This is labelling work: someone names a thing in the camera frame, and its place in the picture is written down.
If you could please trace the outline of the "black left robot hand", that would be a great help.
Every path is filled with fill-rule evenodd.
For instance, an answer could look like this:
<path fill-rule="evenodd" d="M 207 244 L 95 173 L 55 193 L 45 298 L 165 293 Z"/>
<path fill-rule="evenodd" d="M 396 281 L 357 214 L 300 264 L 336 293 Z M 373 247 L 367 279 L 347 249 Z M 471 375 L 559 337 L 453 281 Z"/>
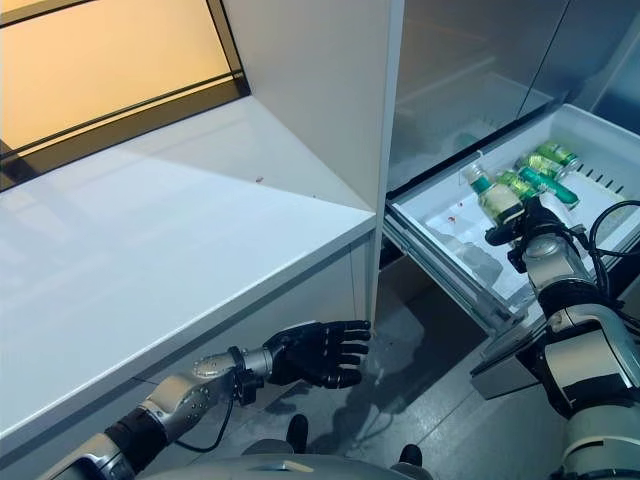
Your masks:
<path fill-rule="evenodd" d="M 371 323 L 366 320 L 311 322 L 282 330 L 263 347 L 271 355 L 266 381 L 284 386 L 296 381 L 326 389 L 359 384 L 368 354 Z"/>

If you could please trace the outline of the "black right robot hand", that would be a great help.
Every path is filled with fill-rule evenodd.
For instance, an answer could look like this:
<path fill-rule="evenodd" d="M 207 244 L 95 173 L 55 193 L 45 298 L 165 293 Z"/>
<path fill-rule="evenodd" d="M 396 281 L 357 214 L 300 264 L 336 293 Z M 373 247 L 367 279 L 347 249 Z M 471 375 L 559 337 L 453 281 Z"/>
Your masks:
<path fill-rule="evenodd" d="M 535 238 L 547 234 L 573 242 L 569 228 L 542 205 L 539 197 L 534 197 L 524 202 L 523 210 L 514 218 L 487 230 L 485 240 L 492 246 L 509 244 L 513 250 L 524 251 Z"/>

